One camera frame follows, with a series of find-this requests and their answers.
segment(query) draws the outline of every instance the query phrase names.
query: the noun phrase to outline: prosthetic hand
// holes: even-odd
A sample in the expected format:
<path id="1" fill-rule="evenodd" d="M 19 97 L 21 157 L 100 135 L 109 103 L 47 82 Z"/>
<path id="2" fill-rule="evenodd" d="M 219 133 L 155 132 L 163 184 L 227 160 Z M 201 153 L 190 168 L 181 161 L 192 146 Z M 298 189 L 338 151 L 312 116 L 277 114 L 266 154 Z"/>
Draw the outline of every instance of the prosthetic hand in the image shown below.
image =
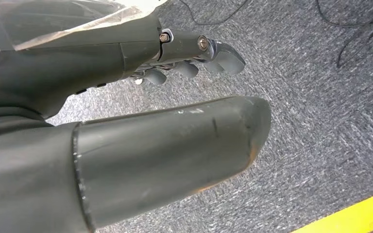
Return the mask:
<path id="1" fill-rule="evenodd" d="M 229 45 L 162 29 L 153 15 L 42 43 L 60 31 L 50 17 L 74 25 L 106 2 L 0 1 L 0 232 L 93 232 L 243 171 L 268 136 L 269 105 L 256 97 L 46 123 L 90 87 L 163 83 L 159 69 L 193 77 L 197 63 L 231 74 L 245 66 Z"/>

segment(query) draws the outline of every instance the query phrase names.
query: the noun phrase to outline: robotic finger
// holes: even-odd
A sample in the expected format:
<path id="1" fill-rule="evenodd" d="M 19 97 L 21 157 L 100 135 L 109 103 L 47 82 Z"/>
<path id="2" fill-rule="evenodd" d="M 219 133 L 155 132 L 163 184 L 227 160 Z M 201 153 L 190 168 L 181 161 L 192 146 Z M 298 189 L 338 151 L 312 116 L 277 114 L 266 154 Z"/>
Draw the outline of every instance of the robotic finger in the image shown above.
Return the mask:
<path id="1" fill-rule="evenodd" d="M 176 70 L 188 78 L 193 78 L 199 71 L 195 64 L 204 64 L 214 72 L 226 71 L 230 74 L 238 74 L 246 65 L 244 59 L 233 47 L 220 41 L 207 39 L 203 35 L 163 29 L 159 38 L 161 42 L 159 55 L 152 61 L 141 65 L 131 76 L 132 78 L 150 80 L 146 76 L 142 77 L 139 72 L 155 68 Z"/>

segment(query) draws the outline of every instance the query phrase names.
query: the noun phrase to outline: black wire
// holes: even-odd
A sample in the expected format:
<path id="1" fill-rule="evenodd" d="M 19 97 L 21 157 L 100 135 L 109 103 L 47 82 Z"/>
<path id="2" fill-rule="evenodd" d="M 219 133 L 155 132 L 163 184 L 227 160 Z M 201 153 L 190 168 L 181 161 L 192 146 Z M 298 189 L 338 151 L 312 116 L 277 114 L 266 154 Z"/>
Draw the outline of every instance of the black wire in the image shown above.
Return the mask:
<path id="1" fill-rule="evenodd" d="M 321 6 L 320 6 L 320 2 L 319 0 L 315 0 L 315 4 L 317 5 L 317 9 L 318 9 L 318 13 L 320 14 L 321 18 L 328 24 L 332 25 L 332 26 L 335 26 L 335 27 L 340 27 L 340 28 L 357 28 L 357 27 L 363 27 L 363 26 L 368 26 L 368 25 L 371 25 L 373 24 L 373 18 L 371 20 L 369 20 L 368 22 L 365 22 L 365 23 L 356 23 L 356 24 L 338 24 L 338 23 L 334 23 L 334 22 L 331 22 L 323 13 L 322 13 L 322 10 L 321 10 Z M 370 36 L 368 37 L 366 43 L 368 43 L 371 39 L 373 38 L 373 32 L 370 34 Z M 351 38 L 349 38 L 344 46 L 342 46 L 341 50 L 339 51 L 338 53 L 338 58 L 337 58 L 337 68 L 340 68 L 341 66 L 345 65 L 347 62 L 349 62 L 351 59 L 353 59 L 363 48 L 364 46 L 361 46 L 353 55 L 347 57 L 345 59 L 344 62 L 341 63 L 341 56 L 342 56 L 342 53 L 345 51 L 345 49 L 347 48 L 347 46 L 356 39 L 356 36 L 352 36 Z"/>
<path id="2" fill-rule="evenodd" d="M 196 19 L 195 19 L 195 16 L 194 14 L 192 13 L 192 10 L 191 10 L 191 7 L 186 4 L 183 0 L 179 0 L 183 5 L 185 5 L 187 8 L 188 8 L 188 11 L 189 11 L 189 14 L 191 15 L 191 18 L 192 18 L 192 21 L 194 21 L 194 23 L 196 25 L 200 25 L 200 26 L 207 26 L 207 25 L 217 25 L 217 24 L 222 24 L 222 23 L 225 23 L 227 20 L 229 20 L 232 16 L 234 16 L 247 2 L 249 2 L 249 0 L 245 0 L 243 3 L 241 3 L 241 5 L 236 9 L 234 10 L 233 13 L 231 13 L 227 18 L 223 19 L 223 20 L 220 20 L 218 22 L 210 22 L 210 23 L 202 23 L 202 22 L 198 22 Z"/>

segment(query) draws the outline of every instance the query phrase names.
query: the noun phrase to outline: carpet floor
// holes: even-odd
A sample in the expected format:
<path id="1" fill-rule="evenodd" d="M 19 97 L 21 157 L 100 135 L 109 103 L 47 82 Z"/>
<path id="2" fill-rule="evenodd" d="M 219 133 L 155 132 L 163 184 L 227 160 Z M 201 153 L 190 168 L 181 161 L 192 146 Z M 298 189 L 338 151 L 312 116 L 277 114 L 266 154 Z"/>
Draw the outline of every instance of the carpet floor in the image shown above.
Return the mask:
<path id="1" fill-rule="evenodd" d="M 185 0 L 197 21 L 227 17 L 243 0 Z M 332 21 L 373 17 L 373 0 L 326 0 Z M 170 108 L 231 95 L 271 103 L 270 136 L 244 173 L 99 233 L 287 233 L 373 196 L 373 26 L 344 29 L 320 18 L 313 0 L 249 0 L 220 25 L 197 26 L 170 0 L 157 10 L 166 28 L 229 43 L 247 62 L 235 76 L 202 67 L 163 85 L 130 80 L 71 96 L 53 124 Z M 345 56 L 363 49 L 341 68 Z"/>

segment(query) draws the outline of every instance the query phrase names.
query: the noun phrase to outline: plastic bag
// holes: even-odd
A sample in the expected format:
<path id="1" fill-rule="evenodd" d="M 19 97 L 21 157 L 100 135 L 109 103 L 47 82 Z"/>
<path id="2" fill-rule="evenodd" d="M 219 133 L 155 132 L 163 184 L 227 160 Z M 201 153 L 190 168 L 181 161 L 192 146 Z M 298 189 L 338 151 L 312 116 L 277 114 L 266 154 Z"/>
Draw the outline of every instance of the plastic bag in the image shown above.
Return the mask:
<path id="1" fill-rule="evenodd" d="M 25 50 L 71 33 L 123 24 L 167 0 L 0 0 L 0 51 Z"/>

